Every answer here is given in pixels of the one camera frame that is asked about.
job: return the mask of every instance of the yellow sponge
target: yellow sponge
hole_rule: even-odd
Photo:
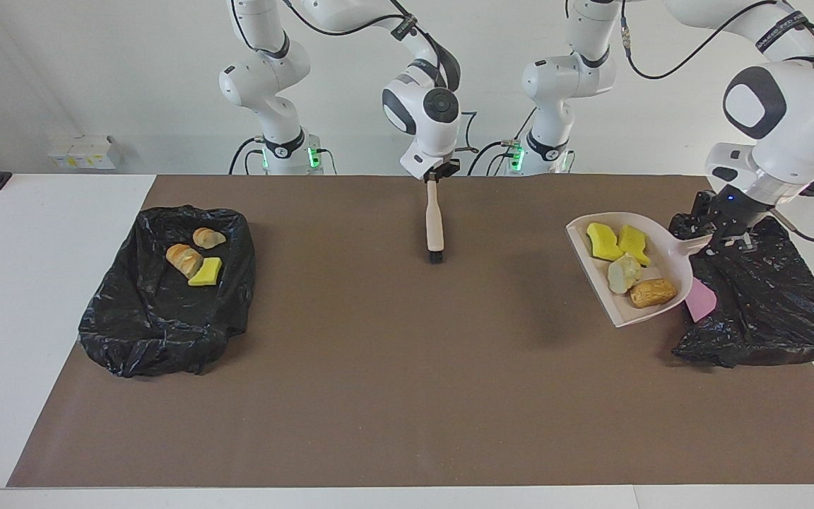
[[[219,271],[222,270],[222,258],[206,258],[203,268],[187,282],[188,286],[216,286]]]
[[[624,252],[618,247],[618,236],[614,235],[614,230],[602,223],[590,223],[586,228],[586,234],[592,241],[592,255],[602,260],[614,262],[617,258],[623,257]]]
[[[630,225],[620,229],[620,242],[618,247],[623,252],[629,252],[643,267],[649,267],[652,261],[646,256],[646,234]]]

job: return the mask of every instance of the white wall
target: white wall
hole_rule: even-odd
[[[478,146],[513,135],[529,112],[524,65],[568,52],[558,0],[405,4],[461,61],[462,105],[481,111]],[[814,20],[814,2],[802,4]],[[388,125],[380,94],[410,55],[381,29],[333,39],[283,10],[285,28],[313,61],[307,80],[283,94],[304,125],[336,152],[342,173],[400,174],[409,139]],[[676,23],[658,0],[628,11],[646,71],[665,71],[707,36]],[[259,130],[217,87],[219,71],[247,51],[223,0],[0,0],[0,26],[0,168],[52,171],[47,137],[81,131],[115,136],[125,171],[220,173]],[[658,83],[630,72],[618,36],[614,48],[613,93],[574,104],[575,171],[700,173],[715,142],[743,141],[724,119],[721,96],[736,72],[762,62],[749,42],[722,35]]]

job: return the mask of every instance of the baguette slice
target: baguette slice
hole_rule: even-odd
[[[198,228],[194,232],[194,244],[199,245],[201,248],[212,249],[216,245],[224,244],[224,242],[228,242],[228,239],[225,238],[225,235],[216,232],[216,230]]]
[[[193,247],[185,244],[175,244],[168,248],[165,258],[172,267],[181,271],[184,277],[190,280],[191,277],[203,266],[203,255],[199,254]]]

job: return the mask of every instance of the potato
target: potato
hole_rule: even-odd
[[[611,292],[623,296],[642,279],[642,267],[639,266],[639,261],[632,254],[627,252],[623,257],[617,258],[617,261],[608,265],[608,287]]]
[[[630,290],[630,299],[639,309],[667,304],[678,296],[678,289],[666,279],[650,279]]]

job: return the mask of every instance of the white table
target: white table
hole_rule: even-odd
[[[84,307],[153,181],[18,175],[0,192],[0,507],[814,507],[814,486],[5,489],[74,344]],[[814,235],[814,199],[798,199],[782,211]],[[814,245],[796,242],[814,271]]]

